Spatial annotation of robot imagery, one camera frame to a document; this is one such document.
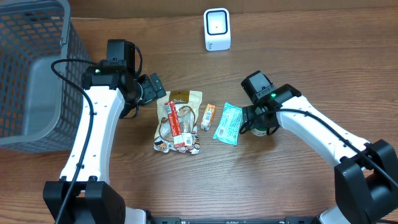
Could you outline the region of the green lid jar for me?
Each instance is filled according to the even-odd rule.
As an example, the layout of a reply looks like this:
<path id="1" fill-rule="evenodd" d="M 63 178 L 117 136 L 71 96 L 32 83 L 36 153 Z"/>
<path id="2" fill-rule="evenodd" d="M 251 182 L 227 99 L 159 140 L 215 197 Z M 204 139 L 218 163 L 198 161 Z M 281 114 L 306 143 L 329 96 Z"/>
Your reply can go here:
<path id="1" fill-rule="evenodd" d="M 255 136 L 267 136 L 267 129 L 266 128 L 253 128 L 251 130 L 251 132 Z"/>

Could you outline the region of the teal wet wipes pack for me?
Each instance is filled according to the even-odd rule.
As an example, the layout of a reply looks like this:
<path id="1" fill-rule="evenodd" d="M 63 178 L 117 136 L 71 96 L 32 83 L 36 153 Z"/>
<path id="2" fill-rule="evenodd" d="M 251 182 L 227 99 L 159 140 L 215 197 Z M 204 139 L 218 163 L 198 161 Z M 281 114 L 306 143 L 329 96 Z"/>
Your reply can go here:
<path id="1" fill-rule="evenodd" d="M 238 144 L 239 129 L 242 123 L 242 109 L 226 102 L 213 139 L 236 146 Z"/>

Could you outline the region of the small orange box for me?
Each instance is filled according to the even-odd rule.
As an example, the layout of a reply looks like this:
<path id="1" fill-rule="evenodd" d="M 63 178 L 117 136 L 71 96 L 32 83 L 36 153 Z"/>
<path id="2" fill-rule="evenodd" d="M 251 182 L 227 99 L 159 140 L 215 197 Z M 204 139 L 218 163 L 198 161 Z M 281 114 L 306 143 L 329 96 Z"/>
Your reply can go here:
<path id="1" fill-rule="evenodd" d="M 200 127 L 208 131 L 215 116 L 215 105 L 207 104 Z"/>

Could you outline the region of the snack bag with red label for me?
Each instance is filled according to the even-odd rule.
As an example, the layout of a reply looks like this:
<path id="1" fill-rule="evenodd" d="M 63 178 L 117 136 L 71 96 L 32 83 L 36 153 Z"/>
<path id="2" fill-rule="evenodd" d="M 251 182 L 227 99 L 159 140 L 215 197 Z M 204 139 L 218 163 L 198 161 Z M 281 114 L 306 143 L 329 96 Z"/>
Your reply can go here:
<path id="1" fill-rule="evenodd" d="M 168 91 L 157 100 L 159 124 L 154 135 L 156 151 L 192 155 L 200 152 L 197 122 L 202 98 L 200 91 L 180 90 Z"/>

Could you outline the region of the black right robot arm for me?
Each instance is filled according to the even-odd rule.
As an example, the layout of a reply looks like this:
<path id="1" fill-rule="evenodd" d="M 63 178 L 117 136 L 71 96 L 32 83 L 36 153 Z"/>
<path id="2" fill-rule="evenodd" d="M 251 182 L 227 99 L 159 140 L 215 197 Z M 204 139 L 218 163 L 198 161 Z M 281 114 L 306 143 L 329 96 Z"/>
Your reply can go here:
<path id="1" fill-rule="evenodd" d="M 397 209 L 397 154 L 385 140 L 369 142 L 319 112 L 289 84 L 275 85 L 261 72 L 241 86 L 252 105 L 243 108 L 240 134 L 272 135 L 290 131 L 334 170 L 335 206 L 307 223 L 387 223 Z"/>

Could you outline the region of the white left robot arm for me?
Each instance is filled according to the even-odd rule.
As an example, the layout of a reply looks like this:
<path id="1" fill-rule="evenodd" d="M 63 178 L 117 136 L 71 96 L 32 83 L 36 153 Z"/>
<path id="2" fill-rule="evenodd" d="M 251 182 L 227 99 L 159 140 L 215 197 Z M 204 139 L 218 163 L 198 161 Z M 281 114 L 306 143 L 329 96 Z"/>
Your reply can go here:
<path id="1" fill-rule="evenodd" d="M 58 181 L 48 181 L 43 200 L 55 223 L 149 223 L 146 210 L 129 208 L 109 184 L 109 162 L 117 123 L 166 95 L 157 74 L 143 75 L 142 54 L 132 42 L 110 39 L 106 58 L 87 61 L 79 84 L 51 69 L 83 95 L 72 151 Z"/>

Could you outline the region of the white barcode scanner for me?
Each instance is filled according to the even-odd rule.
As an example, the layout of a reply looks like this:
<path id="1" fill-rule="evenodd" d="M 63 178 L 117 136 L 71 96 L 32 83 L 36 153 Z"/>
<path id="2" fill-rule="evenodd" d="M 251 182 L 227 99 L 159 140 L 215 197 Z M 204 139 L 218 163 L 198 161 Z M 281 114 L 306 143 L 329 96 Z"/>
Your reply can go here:
<path id="1" fill-rule="evenodd" d="M 226 8 L 207 9 L 203 14 L 205 48 L 207 51 L 229 50 L 231 47 L 231 26 Z"/>

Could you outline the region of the grey plastic shopping basket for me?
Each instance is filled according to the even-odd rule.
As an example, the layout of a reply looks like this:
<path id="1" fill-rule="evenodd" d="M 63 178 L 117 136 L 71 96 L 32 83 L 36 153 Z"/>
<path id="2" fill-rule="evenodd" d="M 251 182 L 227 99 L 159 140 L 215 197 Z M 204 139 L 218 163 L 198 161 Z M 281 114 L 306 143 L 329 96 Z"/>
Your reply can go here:
<path id="1" fill-rule="evenodd" d="M 1 1 L 1 148 L 70 150 L 90 55 L 71 22 L 68 1 Z"/>

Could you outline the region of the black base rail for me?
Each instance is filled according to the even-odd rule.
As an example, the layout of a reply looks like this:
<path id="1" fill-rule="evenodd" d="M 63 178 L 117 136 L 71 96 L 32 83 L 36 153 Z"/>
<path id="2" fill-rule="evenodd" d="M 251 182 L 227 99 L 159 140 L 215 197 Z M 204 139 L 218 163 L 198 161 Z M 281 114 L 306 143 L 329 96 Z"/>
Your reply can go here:
<path id="1" fill-rule="evenodd" d="M 311 224 L 313 217 L 285 217 L 279 219 L 181 219 L 179 217 L 152 217 L 148 224 Z"/>

